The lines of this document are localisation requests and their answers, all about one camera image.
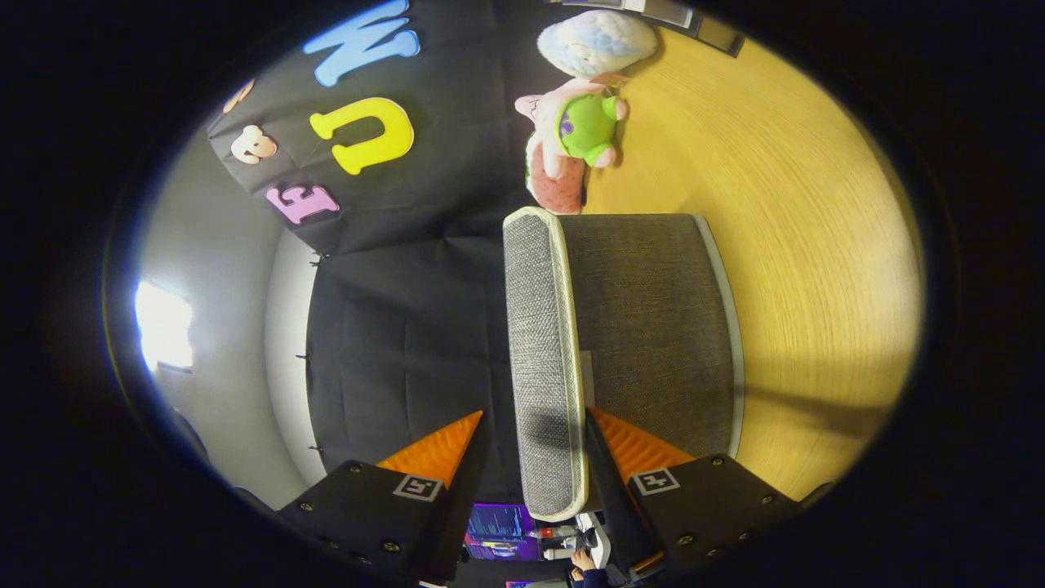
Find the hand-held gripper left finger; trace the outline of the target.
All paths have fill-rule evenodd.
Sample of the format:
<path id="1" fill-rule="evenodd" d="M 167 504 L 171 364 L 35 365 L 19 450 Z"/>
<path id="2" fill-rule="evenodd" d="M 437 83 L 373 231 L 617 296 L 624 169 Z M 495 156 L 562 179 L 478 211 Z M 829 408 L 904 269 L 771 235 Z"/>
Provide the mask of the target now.
<path id="1" fill-rule="evenodd" d="M 485 414 L 470 413 L 378 464 L 345 461 L 278 517 L 378 584 L 447 584 L 488 446 Z"/>

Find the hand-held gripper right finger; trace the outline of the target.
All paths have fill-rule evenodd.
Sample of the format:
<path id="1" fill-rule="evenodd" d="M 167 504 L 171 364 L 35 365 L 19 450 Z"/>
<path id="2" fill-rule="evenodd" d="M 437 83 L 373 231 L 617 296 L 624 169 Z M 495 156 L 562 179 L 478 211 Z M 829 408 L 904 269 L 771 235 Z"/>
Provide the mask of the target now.
<path id="1" fill-rule="evenodd" d="M 613 561 L 638 583 L 699 577 L 798 517 L 794 500 L 725 453 L 691 457 L 607 411 L 585 418 L 587 464 Z"/>

